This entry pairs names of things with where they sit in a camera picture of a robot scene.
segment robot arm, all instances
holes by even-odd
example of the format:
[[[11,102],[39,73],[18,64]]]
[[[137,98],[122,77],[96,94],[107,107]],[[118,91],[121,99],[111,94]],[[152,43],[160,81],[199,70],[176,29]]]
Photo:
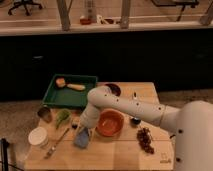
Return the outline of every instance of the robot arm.
[[[213,105],[203,101],[182,109],[119,98],[106,86],[92,89],[80,117],[85,128],[97,125],[100,109],[114,108],[176,134],[174,171],[213,171]]]
[[[81,115],[80,123],[87,128],[95,127],[99,120],[100,109],[103,108],[119,110],[169,132],[175,133],[176,130],[179,109],[120,98],[113,95],[107,86],[94,88],[88,93],[88,105]]]

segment black cabinet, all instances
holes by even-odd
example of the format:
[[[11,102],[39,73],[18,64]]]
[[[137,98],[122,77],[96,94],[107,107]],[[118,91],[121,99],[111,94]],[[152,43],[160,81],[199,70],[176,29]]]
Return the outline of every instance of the black cabinet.
[[[0,100],[41,99],[55,73],[213,86],[212,29],[0,37]]]

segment chair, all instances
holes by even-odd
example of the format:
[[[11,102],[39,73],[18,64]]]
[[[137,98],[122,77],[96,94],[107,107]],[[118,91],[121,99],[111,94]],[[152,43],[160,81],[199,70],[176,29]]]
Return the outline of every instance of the chair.
[[[16,1],[14,2],[14,6],[13,6],[12,8],[9,9],[8,14],[9,14],[9,15],[12,15],[12,10],[14,10],[14,9],[16,9],[16,8],[22,6],[22,5],[24,6],[24,8],[25,8],[25,10],[26,10],[26,15],[27,15],[27,16],[30,15],[30,13],[29,13],[29,11],[28,11],[28,9],[27,9],[27,5],[37,5],[37,6],[39,7],[39,9],[42,9],[42,5],[39,4],[39,3],[33,2],[33,0],[18,0],[18,1],[16,0]]]
[[[180,21],[182,14],[186,8],[186,6],[190,6],[191,8],[195,8],[199,5],[198,0],[152,0],[153,4],[157,7],[175,7],[182,6],[179,16],[176,21]]]

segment green tray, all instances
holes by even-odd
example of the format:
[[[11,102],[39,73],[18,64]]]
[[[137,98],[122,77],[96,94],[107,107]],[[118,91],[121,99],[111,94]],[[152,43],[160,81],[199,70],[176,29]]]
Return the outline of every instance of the green tray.
[[[76,91],[67,87],[58,88],[55,80],[63,77],[66,83],[83,84],[86,89]],[[57,108],[84,109],[87,105],[88,92],[96,87],[96,76],[55,74],[43,98],[43,105]]]

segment grapes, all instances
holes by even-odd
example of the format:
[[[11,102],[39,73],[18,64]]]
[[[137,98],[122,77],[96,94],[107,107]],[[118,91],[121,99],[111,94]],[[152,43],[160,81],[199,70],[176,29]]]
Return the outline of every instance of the grapes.
[[[137,139],[139,141],[141,148],[146,153],[150,153],[150,154],[155,153],[154,148],[150,145],[151,144],[151,136],[150,136],[149,128],[141,128],[140,130],[138,130]]]

